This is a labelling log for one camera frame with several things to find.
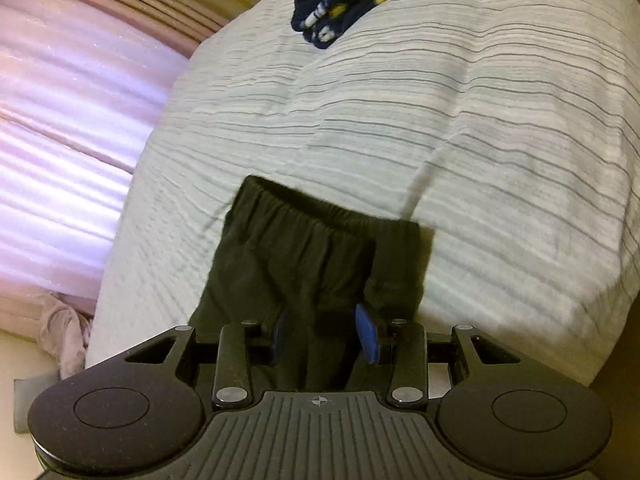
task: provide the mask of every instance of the bed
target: bed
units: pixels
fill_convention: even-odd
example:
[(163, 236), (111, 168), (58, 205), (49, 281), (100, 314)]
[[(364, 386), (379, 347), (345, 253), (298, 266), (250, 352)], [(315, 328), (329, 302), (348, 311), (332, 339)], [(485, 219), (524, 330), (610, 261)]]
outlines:
[(263, 0), (203, 43), (136, 168), (87, 365), (187, 321), (242, 179), (411, 218), (418, 319), (589, 384), (640, 289), (636, 0), (389, 0), (326, 51)]

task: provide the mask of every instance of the elastic waistband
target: elastic waistband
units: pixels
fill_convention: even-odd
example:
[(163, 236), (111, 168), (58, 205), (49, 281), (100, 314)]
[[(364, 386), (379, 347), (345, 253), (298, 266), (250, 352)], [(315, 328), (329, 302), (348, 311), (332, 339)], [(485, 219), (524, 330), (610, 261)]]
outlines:
[(416, 223), (372, 218), (259, 176), (244, 180), (225, 227), (321, 290), (362, 291), (367, 280), (375, 288), (418, 281)]

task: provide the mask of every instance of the white striped bedspread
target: white striped bedspread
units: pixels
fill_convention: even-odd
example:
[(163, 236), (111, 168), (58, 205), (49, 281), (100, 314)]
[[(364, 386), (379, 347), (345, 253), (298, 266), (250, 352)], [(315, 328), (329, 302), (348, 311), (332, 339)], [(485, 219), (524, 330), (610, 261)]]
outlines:
[(389, 0), (327, 51), (263, 0), (207, 40), (136, 169), (88, 364), (196, 307), (257, 173), (411, 218), (419, 320), (470, 323), (583, 383), (640, 288), (636, 0)]

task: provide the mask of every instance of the sheer curtain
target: sheer curtain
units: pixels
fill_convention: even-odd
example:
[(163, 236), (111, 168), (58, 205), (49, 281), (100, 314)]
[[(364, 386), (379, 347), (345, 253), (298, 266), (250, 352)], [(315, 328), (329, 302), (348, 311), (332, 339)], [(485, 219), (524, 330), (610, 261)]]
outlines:
[(223, 20), (184, 0), (0, 0), (0, 329), (92, 309), (136, 161)]

